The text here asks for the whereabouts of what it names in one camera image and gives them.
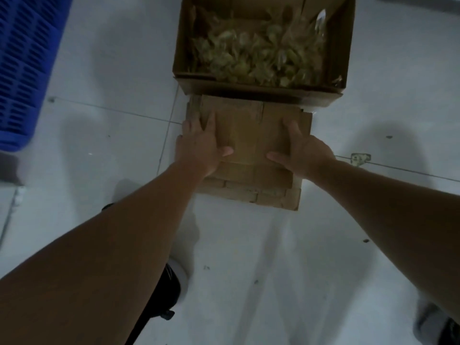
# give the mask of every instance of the blue plastic crate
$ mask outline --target blue plastic crate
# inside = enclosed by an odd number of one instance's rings
[[[0,150],[34,134],[72,0],[0,0]]]

